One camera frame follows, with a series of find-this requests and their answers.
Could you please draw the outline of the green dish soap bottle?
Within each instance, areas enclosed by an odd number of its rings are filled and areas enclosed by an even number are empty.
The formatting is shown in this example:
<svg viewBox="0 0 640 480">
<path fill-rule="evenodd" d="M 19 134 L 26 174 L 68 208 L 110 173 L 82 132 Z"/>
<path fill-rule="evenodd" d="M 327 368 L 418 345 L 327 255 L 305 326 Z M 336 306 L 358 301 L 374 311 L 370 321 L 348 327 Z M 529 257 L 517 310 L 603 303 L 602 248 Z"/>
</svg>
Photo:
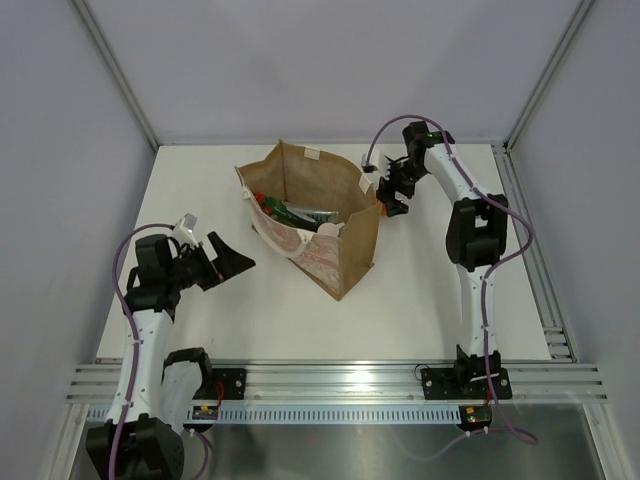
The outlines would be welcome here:
<svg viewBox="0 0 640 480">
<path fill-rule="evenodd" d="M 265 215 L 281 224 L 312 232 L 316 232 L 319 227 L 319 224 L 314 219 L 307 219 L 294 214 L 278 198 L 264 195 L 261 192 L 255 192 L 254 198 Z"/>
</svg>

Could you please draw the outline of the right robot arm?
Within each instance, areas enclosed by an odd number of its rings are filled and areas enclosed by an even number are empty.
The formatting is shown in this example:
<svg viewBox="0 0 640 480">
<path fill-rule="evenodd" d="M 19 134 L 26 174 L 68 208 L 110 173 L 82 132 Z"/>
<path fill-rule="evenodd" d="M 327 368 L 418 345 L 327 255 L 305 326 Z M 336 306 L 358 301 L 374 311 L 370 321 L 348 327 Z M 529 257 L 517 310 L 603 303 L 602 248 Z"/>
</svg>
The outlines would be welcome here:
<svg viewBox="0 0 640 480">
<path fill-rule="evenodd" d="M 376 197 L 387 216 L 408 212 L 416 184 L 433 176 L 451 203 L 446 253 L 458 273 L 462 339 L 450 367 L 420 370 L 427 400 L 492 400 L 511 395 L 494 326 L 491 275 L 507 246 L 508 201 L 486 192 L 456 157 L 453 137 L 435 122 L 409 116 L 402 136 L 405 156 L 390 160 Z"/>
</svg>

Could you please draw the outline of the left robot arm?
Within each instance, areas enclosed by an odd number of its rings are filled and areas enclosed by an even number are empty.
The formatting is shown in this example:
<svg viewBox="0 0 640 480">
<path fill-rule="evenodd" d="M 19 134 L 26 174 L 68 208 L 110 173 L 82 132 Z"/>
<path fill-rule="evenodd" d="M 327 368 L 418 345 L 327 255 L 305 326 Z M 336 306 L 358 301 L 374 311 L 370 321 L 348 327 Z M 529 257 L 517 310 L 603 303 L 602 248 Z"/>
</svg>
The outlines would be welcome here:
<svg viewBox="0 0 640 480">
<path fill-rule="evenodd" d="M 216 257 L 184 235 L 155 233 L 136 241 L 136 265 L 115 291 L 127 319 L 122 367 L 102 425 L 90 429 L 86 450 L 103 479 L 179 479 L 182 432 L 194 398 L 208 396 L 216 378 L 206 350 L 169 352 L 183 291 L 210 290 L 254 267 L 253 259 L 207 236 Z"/>
</svg>

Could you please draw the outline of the beige pump bottle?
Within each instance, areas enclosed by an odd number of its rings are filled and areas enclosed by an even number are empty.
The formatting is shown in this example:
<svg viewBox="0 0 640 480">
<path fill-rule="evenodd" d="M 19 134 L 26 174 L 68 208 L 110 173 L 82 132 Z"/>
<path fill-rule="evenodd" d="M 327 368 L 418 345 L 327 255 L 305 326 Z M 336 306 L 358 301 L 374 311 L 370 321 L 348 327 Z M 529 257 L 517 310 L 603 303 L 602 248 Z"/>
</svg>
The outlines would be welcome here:
<svg viewBox="0 0 640 480">
<path fill-rule="evenodd" d="M 344 223 L 323 223 L 318 227 L 317 233 L 321 235 L 327 235 L 332 237 L 339 237 L 341 229 L 344 227 Z"/>
</svg>

